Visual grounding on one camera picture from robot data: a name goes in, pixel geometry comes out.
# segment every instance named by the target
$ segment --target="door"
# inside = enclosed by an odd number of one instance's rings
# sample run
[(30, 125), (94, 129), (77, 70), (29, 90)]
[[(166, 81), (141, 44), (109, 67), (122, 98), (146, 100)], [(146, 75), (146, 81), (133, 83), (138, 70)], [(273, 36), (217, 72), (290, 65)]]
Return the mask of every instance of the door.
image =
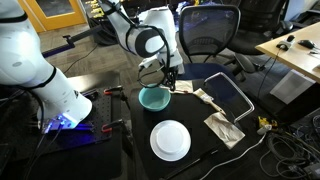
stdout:
[(85, 23), (77, 0), (24, 0), (46, 30)]

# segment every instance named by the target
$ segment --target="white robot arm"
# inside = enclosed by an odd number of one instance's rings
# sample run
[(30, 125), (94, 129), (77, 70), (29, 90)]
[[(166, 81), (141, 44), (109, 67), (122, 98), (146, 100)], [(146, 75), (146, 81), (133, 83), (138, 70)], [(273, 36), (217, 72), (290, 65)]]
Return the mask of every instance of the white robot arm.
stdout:
[[(177, 66), (182, 67), (182, 58), (168, 8), (150, 10), (144, 21), (148, 25), (138, 26), (130, 21), (118, 0), (101, 3), (101, 7), (122, 48), (143, 58), (156, 55), (164, 63), (165, 73), (174, 77)], [(65, 75), (43, 58), (40, 39), (16, 0), (0, 1), (0, 55), (0, 84), (19, 85), (39, 96), (44, 107), (38, 110), (39, 120), (64, 120), (63, 129), (72, 129), (90, 113), (91, 101), (75, 91)], [(174, 88), (175, 79), (166, 79)]]

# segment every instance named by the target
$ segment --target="computer mouse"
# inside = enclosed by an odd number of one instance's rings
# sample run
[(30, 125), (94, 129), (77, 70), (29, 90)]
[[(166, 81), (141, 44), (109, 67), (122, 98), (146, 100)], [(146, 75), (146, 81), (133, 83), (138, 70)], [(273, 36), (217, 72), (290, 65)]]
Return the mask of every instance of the computer mouse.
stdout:
[(316, 46), (316, 44), (314, 44), (312, 41), (310, 41), (310, 40), (300, 40), (299, 42), (298, 42), (298, 44), (300, 44), (301, 46), (304, 46), (304, 47), (306, 47), (306, 48), (309, 48), (309, 49), (313, 49), (315, 46)]

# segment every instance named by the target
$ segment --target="teal bowl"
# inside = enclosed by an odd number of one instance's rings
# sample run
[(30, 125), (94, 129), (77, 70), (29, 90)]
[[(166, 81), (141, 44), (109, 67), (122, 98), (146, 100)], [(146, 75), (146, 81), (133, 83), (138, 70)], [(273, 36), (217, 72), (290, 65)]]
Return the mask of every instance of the teal bowl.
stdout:
[(159, 87), (142, 88), (139, 92), (139, 102), (147, 110), (161, 111), (167, 107), (171, 99), (169, 90)]

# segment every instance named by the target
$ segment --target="white plate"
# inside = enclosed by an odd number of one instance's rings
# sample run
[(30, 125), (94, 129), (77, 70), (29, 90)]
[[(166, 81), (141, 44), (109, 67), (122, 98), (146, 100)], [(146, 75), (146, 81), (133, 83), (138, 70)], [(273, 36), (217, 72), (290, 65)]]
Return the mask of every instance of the white plate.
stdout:
[(189, 151), (191, 138), (187, 128), (174, 120), (157, 124), (150, 135), (153, 152), (165, 161), (177, 161)]

